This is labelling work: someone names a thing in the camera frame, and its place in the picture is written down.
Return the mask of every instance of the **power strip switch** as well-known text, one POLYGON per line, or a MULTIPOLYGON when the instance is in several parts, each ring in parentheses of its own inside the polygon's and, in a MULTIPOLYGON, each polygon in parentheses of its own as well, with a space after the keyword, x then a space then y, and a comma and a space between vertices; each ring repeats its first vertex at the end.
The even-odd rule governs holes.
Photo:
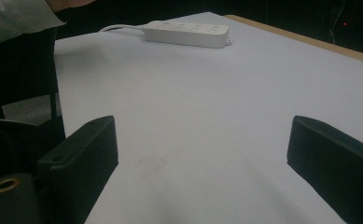
POLYGON ((144 25, 143 32, 146 41, 169 44, 221 49, 232 43, 226 25, 152 21, 144 25))

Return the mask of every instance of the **white power strip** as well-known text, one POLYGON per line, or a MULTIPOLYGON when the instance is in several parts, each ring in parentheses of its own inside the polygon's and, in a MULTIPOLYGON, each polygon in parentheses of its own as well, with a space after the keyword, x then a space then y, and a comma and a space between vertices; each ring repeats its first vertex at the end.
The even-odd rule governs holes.
POLYGON ((226 25, 152 21, 142 28, 146 41, 220 49, 231 45, 226 25))

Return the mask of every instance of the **white sleeve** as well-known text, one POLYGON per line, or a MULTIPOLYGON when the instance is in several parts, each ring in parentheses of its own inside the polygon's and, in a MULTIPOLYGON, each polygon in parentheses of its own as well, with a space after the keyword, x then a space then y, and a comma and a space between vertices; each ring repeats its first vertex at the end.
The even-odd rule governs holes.
POLYGON ((0 42, 63 24, 45 0, 0 0, 0 42))

